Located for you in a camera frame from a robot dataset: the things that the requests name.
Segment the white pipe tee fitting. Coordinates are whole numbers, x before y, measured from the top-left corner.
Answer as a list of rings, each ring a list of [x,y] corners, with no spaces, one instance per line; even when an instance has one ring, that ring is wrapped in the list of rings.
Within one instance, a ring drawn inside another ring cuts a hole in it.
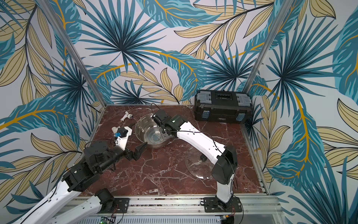
[[[112,127],[112,132],[113,132],[113,134],[116,134],[117,131],[118,131],[118,127]]]

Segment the white pipe fitting far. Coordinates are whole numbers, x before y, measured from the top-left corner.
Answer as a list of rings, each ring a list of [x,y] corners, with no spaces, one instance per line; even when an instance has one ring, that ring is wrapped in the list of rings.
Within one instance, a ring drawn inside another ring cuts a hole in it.
[[[132,119],[133,115],[129,113],[128,111],[125,112],[124,116],[120,119],[121,122],[124,122],[126,119]]]

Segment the glass pot lid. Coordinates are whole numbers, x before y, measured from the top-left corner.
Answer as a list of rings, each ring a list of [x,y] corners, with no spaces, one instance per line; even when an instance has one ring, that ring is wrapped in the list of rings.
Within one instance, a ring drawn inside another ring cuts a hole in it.
[[[199,179],[214,180],[212,170],[221,155],[222,151],[217,150],[214,146],[209,149],[190,147],[185,155],[186,168]]]

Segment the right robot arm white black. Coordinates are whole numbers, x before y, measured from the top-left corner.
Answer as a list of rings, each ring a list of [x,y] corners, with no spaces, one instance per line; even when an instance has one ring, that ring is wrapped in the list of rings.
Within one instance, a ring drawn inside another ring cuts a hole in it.
[[[235,147],[216,142],[180,115],[171,117],[160,109],[151,118],[163,133],[189,143],[213,164],[211,175],[217,182],[216,207],[222,211],[228,208],[234,197],[233,180],[238,165]]]

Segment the aluminium corner post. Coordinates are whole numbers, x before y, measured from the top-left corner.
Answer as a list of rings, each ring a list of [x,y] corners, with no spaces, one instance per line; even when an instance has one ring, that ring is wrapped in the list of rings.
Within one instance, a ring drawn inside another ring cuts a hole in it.
[[[263,43],[263,46],[261,48],[261,51],[255,61],[255,64],[253,65],[253,68],[251,70],[250,75],[247,78],[246,84],[244,86],[243,92],[248,94],[250,87],[255,79],[255,76],[257,75],[257,72],[259,71],[259,67],[262,64],[262,61],[266,55],[266,53],[269,51],[277,33],[279,32],[279,29],[281,27],[281,24],[284,22],[284,19],[287,15],[287,13],[289,12],[289,9],[291,7],[293,3],[293,0],[286,0],[282,3],[282,6],[275,18],[275,20],[273,21],[273,25],[272,28],[270,30],[270,32],[268,33],[265,42]]]
[[[92,89],[95,97],[100,102],[102,107],[106,107],[107,103],[104,101],[102,94],[96,87],[94,80],[91,78],[85,64],[83,63],[80,55],[76,51],[69,35],[67,34],[66,30],[64,29],[63,25],[60,24],[60,19],[58,18],[57,14],[55,13],[54,9],[50,5],[50,1],[39,0],[39,6],[44,11],[44,14],[47,16],[49,22],[53,26],[53,29],[59,35],[61,41],[63,42],[64,46],[67,48],[69,55],[71,56],[72,60],[77,65],[78,69],[80,70],[81,74],[87,81],[88,86]]]

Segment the black plastic toolbox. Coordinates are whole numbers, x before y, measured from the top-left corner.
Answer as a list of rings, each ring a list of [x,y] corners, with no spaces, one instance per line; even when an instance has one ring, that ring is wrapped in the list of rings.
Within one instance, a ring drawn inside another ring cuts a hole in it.
[[[197,121],[243,124],[252,114],[252,101],[246,93],[199,90],[194,98]]]

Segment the right aluminium corner post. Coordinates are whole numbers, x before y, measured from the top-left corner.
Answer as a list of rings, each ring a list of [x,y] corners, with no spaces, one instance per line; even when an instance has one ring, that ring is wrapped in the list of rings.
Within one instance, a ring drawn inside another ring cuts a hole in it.
[[[266,55],[266,53],[269,51],[277,33],[279,32],[279,29],[281,27],[281,24],[284,22],[284,19],[287,15],[287,13],[289,12],[289,9],[291,7],[293,3],[293,0],[286,0],[282,3],[282,6],[275,18],[275,20],[273,21],[273,25],[272,28],[270,30],[270,32],[268,33],[265,42],[263,43],[263,46],[261,48],[261,51],[255,61],[255,64],[253,65],[253,68],[251,70],[250,75],[247,78],[246,84],[244,86],[243,92],[248,94],[250,87],[255,79],[255,76],[257,75],[257,72],[259,71],[259,67],[262,64],[262,61]]]

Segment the stainless steel pot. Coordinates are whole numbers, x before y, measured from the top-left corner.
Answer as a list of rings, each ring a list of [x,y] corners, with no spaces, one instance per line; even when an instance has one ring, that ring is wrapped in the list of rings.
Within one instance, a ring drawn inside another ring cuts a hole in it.
[[[162,133],[163,129],[152,119],[153,115],[150,113],[141,117],[135,124],[134,132],[139,141],[147,143],[148,148],[162,148],[172,143],[174,137]]]

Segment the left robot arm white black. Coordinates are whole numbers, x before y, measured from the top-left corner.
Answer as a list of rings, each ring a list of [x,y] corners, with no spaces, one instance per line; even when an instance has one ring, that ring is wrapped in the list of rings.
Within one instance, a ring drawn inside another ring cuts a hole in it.
[[[84,150],[84,156],[76,165],[64,173],[62,180],[37,205],[15,221],[17,224],[74,224],[89,215],[98,212],[115,213],[119,204],[108,189],[101,189],[79,206],[57,215],[72,199],[79,196],[99,180],[106,170],[116,169],[116,163],[122,158],[138,160],[147,143],[135,148],[135,151],[109,147],[105,141],[95,141]]]

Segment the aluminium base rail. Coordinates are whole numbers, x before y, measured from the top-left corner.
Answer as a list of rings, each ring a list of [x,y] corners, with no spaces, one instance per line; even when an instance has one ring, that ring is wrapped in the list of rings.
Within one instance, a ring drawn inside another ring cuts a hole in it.
[[[220,212],[206,207],[207,195],[127,196],[115,214],[89,215],[81,224],[286,224],[276,196],[236,194],[236,205]]]

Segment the left aluminium corner post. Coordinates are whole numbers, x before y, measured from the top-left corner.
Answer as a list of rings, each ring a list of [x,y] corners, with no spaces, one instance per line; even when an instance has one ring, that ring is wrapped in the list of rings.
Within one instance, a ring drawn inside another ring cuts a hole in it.
[[[102,107],[106,107],[107,103],[104,101],[102,94],[96,87],[94,80],[91,78],[85,64],[83,63],[80,55],[76,51],[69,35],[67,34],[66,30],[64,29],[63,25],[60,24],[60,19],[58,18],[57,14],[55,13],[54,9],[50,5],[50,1],[39,0],[39,6],[44,11],[44,14],[47,16],[49,22],[53,26],[53,29],[59,35],[61,41],[63,42],[64,46],[67,48],[69,55],[71,56],[72,60],[77,65],[78,69],[80,70],[81,74],[87,81],[88,86],[92,89],[95,97],[100,102]]]

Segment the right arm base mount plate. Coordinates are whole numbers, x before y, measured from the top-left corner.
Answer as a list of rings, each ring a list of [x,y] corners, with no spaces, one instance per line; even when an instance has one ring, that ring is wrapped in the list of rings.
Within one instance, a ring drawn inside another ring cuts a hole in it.
[[[200,205],[204,207],[206,213],[236,213],[242,212],[243,207],[238,197],[231,197],[231,199],[224,203],[217,197],[205,197],[200,201]]]

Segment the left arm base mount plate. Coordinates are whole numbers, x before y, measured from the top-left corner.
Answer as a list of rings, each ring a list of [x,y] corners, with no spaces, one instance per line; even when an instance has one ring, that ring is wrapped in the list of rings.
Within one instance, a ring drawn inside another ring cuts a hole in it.
[[[114,210],[113,213],[124,213],[126,214],[128,211],[128,207],[129,207],[129,202],[130,202],[130,198],[118,198],[115,197],[114,198]]]

